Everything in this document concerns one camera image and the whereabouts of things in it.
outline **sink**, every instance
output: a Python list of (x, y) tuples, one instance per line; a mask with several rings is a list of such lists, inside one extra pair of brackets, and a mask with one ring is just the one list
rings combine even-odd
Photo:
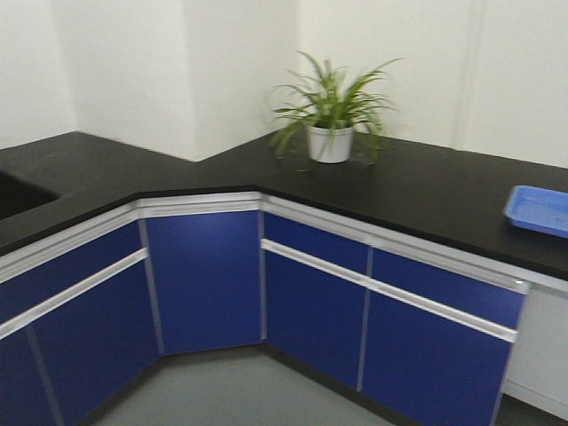
[(23, 182), (0, 170), (0, 220), (58, 198), (51, 191)]

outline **blue drawer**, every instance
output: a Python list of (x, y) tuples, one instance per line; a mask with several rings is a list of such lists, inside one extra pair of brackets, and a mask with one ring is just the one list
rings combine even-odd
[(141, 248), (128, 224), (0, 284), (0, 322), (34, 307)]
[(264, 214), (264, 237), (353, 271), (367, 272), (368, 248), (360, 242), (270, 213)]
[(379, 249), (373, 278), (481, 318), (517, 328), (524, 295)]

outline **gray floor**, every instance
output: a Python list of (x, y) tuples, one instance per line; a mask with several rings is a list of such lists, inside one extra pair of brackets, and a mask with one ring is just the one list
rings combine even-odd
[[(323, 384), (312, 380), (309, 368), (301, 374), (294, 363), (290, 364), (292, 368), (286, 359), (281, 361), (257, 347), (166, 357), (88, 416), (81, 426), (411, 424), (396, 415), (392, 420), (392, 413), (385, 415), (380, 407), (375, 409), (364, 400), (355, 403), (345, 398), (341, 389), (338, 393), (324, 385), (326, 380)], [(349, 391), (343, 393), (349, 397)], [(504, 399), (497, 421), (497, 426), (567, 424), (512, 398)]]

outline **black worktop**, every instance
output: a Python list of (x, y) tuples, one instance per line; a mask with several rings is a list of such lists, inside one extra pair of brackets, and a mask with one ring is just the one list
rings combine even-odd
[(59, 198), (0, 220), (0, 255), (144, 197), (261, 191), (568, 280), (568, 240), (511, 226), (514, 185), (568, 192), (568, 170), (386, 138), (378, 162), (309, 163), (269, 137), (202, 162), (68, 133), (0, 150), (0, 170)]

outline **blue cabinet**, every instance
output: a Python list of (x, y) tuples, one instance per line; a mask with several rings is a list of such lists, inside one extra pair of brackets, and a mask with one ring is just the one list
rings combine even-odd
[(261, 340), (258, 212), (146, 220), (166, 353)]
[(3, 282), (0, 322), (55, 296), (140, 247), (138, 224), (128, 224)]
[(373, 278), (510, 328), (517, 327), (525, 300), (520, 293), (378, 249)]
[(158, 359), (141, 263), (38, 319), (34, 328), (66, 424)]
[(266, 253), (268, 343), (357, 386), (365, 289)]
[(0, 424), (55, 425), (24, 330), (0, 341)]
[(510, 343), (372, 293), (363, 392), (425, 426), (489, 426)]
[(352, 271), (367, 273), (368, 247), (360, 242), (270, 213), (264, 215), (264, 237)]

